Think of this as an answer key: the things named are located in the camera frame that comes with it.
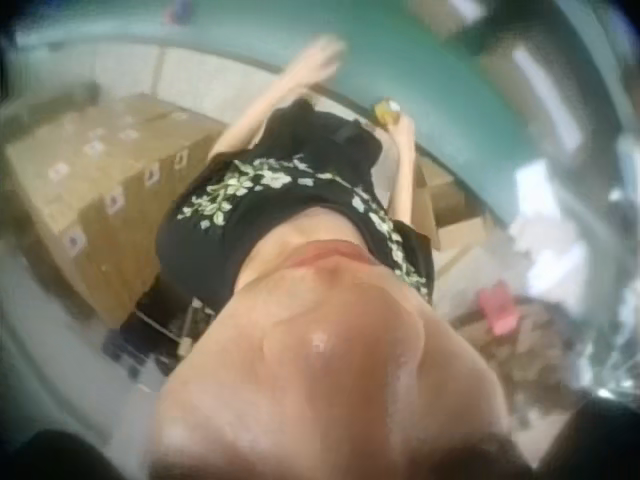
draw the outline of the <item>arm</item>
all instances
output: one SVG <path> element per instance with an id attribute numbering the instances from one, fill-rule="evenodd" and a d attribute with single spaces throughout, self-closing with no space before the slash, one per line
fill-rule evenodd
<path id="1" fill-rule="evenodd" d="M 224 131 L 211 148 L 209 161 L 218 153 L 249 145 L 271 112 L 285 99 L 297 97 L 308 87 L 331 77 L 340 65 L 338 57 L 343 49 L 344 45 L 333 37 L 322 37 L 306 48 L 240 119 Z"/>
<path id="2" fill-rule="evenodd" d="M 391 192 L 389 215 L 411 225 L 413 210 L 413 176 L 416 147 L 413 120 L 402 114 L 398 123 L 389 126 L 389 134 L 398 149 L 398 173 Z"/>

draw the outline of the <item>green leaf pattern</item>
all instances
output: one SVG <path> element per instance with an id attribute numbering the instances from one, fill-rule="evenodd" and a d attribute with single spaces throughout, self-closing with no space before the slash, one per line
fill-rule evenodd
<path id="1" fill-rule="evenodd" d="M 178 219 L 197 214 L 201 219 L 200 228 L 207 231 L 215 226 L 223 227 L 233 206 L 249 192 L 258 192 L 265 188 L 280 189 L 294 183 L 292 177 L 295 177 L 297 185 L 308 187 L 323 182 L 335 182 L 353 194 L 351 201 L 353 208 L 366 215 L 376 229 L 384 235 L 395 264 L 394 273 L 429 300 L 427 281 L 418 275 L 406 260 L 402 237 L 394 230 L 393 222 L 378 202 L 374 202 L 362 187 L 353 187 L 330 172 L 315 172 L 302 160 L 302 155 L 293 157 L 291 162 L 258 158 L 248 164 L 234 160 L 224 179 L 215 185 L 207 186 L 202 195 L 192 196 L 182 207 Z"/>

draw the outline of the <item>teal curved frame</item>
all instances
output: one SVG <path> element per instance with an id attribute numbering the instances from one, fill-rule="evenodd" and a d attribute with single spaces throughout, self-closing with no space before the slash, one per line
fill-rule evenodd
<path id="1" fill-rule="evenodd" d="M 186 26 L 167 24 L 170 2 L 62 2 L 17 31 L 19 47 L 126 39 L 216 53 L 279 69 L 314 36 L 349 45 L 328 95 L 360 112 L 393 97 L 413 116 L 419 145 L 502 221 L 517 213 L 514 171 L 536 157 L 522 119 L 472 58 L 440 43 L 401 0 L 194 0 Z"/>

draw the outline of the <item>neck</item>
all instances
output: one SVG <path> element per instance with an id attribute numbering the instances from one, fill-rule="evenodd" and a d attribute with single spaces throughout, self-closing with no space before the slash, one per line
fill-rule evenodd
<path id="1" fill-rule="evenodd" d="M 310 208 L 275 227 L 253 247 L 240 268 L 234 291 L 276 269 L 294 248 L 317 240 L 347 240 L 367 246 L 346 217 L 332 210 Z"/>

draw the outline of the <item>lips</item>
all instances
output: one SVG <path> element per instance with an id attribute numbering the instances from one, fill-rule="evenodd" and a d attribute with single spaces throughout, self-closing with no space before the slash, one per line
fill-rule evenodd
<path id="1" fill-rule="evenodd" d="M 321 240 L 309 242 L 296 248 L 285 261 L 284 268 L 308 267 L 334 257 L 342 257 L 365 265 L 378 264 L 365 248 L 353 242 Z"/>

